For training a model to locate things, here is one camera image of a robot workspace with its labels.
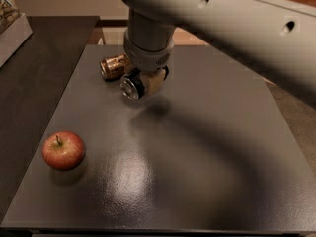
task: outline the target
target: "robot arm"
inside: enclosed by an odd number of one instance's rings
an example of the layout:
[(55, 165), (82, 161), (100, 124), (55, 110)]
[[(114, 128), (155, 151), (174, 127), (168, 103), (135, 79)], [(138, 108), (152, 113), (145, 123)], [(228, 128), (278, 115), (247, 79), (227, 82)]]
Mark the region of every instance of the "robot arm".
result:
[(286, 0), (122, 0), (126, 54), (141, 71), (168, 63), (181, 27), (316, 104), (316, 9)]

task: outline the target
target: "black surface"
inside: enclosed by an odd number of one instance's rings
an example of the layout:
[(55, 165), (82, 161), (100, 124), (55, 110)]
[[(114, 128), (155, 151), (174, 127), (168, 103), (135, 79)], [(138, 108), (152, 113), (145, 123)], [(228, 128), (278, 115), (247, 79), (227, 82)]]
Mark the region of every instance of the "black surface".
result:
[(98, 17), (30, 17), (33, 34), (0, 68), (0, 222)]
[[(44, 233), (316, 231), (316, 181), (263, 80), (212, 47), (176, 47), (162, 91), (132, 103), (88, 46), (3, 220)], [(41, 157), (53, 132), (85, 142), (74, 170)]]

